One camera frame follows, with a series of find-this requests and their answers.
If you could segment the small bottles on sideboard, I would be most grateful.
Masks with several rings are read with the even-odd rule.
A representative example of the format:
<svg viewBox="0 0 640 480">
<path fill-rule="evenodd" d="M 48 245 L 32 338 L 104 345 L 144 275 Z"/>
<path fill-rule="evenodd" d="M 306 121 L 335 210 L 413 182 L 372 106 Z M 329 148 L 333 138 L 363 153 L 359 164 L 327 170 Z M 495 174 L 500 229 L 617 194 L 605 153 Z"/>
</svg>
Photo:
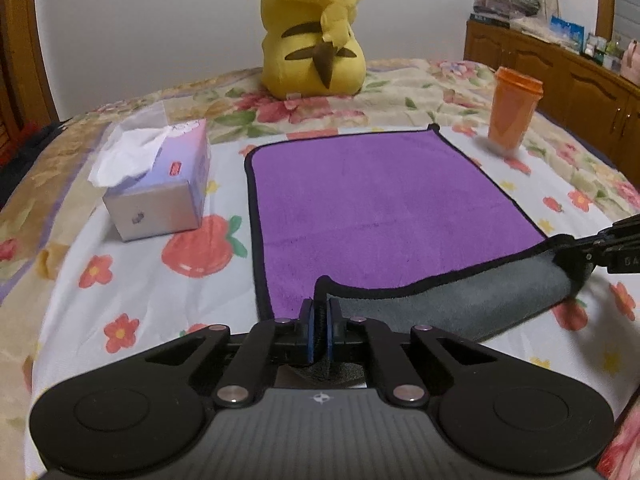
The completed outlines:
<svg viewBox="0 0 640 480">
<path fill-rule="evenodd" d="M 630 40 L 624 48 L 621 36 L 615 36 L 612 40 L 606 41 L 603 37 L 589 35 L 582 49 L 582 56 L 638 86 L 640 79 L 638 40 Z"/>
</svg>

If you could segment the orange plastic cup with lid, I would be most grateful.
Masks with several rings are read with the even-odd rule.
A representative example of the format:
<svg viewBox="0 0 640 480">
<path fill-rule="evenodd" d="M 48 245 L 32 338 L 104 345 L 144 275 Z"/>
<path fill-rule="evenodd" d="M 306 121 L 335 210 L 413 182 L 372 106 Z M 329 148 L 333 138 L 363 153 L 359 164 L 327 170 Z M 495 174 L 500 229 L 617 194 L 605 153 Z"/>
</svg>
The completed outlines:
<svg viewBox="0 0 640 480">
<path fill-rule="evenodd" d="M 544 84 L 504 66 L 496 71 L 495 80 L 488 139 L 503 153 L 513 153 L 521 145 L 544 96 Z"/>
</svg>

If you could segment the yellow Pikachu plush toy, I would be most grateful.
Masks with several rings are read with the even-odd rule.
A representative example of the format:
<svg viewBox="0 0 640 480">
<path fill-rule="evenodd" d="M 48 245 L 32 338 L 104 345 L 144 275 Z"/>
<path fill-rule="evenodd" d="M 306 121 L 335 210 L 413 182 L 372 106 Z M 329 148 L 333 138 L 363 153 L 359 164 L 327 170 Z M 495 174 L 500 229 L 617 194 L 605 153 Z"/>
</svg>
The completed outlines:
<svg viewBox="0 0 640 480">
<path fill-rule="evenodd" d="M 277 99 L 353 96 L 366 59 L 352 24 L 360 0 L 260 0 L 262 84 Z"/>
</svg>

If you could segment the stack of folded clothes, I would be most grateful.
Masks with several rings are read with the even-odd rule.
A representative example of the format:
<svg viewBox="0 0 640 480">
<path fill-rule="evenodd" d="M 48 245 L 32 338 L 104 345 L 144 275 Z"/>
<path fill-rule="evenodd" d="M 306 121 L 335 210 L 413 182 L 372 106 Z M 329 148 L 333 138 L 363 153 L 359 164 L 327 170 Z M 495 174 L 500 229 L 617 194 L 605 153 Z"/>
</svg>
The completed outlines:
<svg viewBox="0 0 640 480">
<path fill-rule="evenodd" d="M 474 0 L 470 18 L 509 27 L 511 20 L 536 16 L 539 10 L 536 0 Z"/>
</svg>

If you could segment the brown wooden sideboard cabinet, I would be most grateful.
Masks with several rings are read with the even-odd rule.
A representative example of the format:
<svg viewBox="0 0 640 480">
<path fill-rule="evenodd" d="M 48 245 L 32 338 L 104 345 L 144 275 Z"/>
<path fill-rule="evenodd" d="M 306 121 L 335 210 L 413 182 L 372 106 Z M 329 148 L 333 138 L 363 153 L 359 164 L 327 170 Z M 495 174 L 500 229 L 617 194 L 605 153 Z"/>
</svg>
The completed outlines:
<svg viewBox="0 0 640 480">
<path fill-rule="evenodd" d="M 639 184 L 639 87 L 605 68 L 521 32 L 469 20 L 464 57 L 540 80 L 538 110 Z"/>
</svg>

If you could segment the purple white tissue box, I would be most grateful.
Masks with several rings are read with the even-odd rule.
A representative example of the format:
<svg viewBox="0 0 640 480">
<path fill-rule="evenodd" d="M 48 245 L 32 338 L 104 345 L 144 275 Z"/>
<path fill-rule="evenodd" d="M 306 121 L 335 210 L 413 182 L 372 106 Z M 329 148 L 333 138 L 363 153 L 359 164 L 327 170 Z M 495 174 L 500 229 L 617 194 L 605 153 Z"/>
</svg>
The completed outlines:
<svg viewBox="0 0 640 480">
<path fill-rule="evenodd" d="M 206 120 L 163 117 L 116 125 L 90 170 L 125 242 L 197 229 L 209 174 Z"/>
</svg>

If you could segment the blue picture box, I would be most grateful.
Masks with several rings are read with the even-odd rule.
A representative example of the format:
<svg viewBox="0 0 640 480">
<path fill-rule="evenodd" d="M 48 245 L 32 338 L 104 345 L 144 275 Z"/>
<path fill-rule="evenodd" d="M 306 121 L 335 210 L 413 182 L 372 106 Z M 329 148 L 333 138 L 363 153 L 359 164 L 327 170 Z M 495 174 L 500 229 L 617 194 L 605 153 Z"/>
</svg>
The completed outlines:
<svg viewBox="0 0 640 480">
<path fill-rule="evenodd" d="M 585 41 L 584 26 L 552 15 L 549 28 L 559 38 L 560 45 L 563 48 L 582 53 Z"/>
</svg>

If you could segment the floral bed sheet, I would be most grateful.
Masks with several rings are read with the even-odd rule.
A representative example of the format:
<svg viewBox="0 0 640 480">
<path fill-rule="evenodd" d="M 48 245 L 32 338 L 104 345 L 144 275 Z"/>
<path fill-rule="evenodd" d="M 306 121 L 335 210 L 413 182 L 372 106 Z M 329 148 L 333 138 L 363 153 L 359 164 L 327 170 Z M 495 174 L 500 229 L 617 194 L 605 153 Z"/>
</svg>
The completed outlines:
<svg viewBox="0 0 640 480">
<path fill-rule="evenodd" d="M 1 211 L 1 474 L 33 479 L 26 437 L 36 396 L 61 380 L 156 344 L 256 318 L 244 159 L 269 142 L 436 122 L 546 234 L 584 236 L 636 214 L 639 191 L 548 119 L 533 119 L 521 154 L 474 145 L 488 124 L 494 73 L 480 63 L 383 60 L 352 98 L 282 103 L 239 70 L 78 115 L 36 159 Z M 88 180 L 117 124 L 154 103 L 168 122 L 204 119 L 213 149 L 200 266 L 166 237 L 124 242 Z"/>
</svg>

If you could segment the purple grey microfibre towel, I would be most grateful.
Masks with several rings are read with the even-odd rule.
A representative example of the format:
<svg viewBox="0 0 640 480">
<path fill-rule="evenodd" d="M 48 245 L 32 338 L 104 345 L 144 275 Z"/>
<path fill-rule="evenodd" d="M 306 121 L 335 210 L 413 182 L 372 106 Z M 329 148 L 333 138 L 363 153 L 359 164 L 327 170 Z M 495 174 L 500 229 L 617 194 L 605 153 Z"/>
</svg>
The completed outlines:
<svg viewBox="0 0 640 480">
<path fill-rule="evenodd" d="M 283 141 L 244 162 L 257 312 L 336 300 L 405 333 L 485 340 L 575 296 L 573 237 L 545 237 L 436 127 Z"/>
</svg>

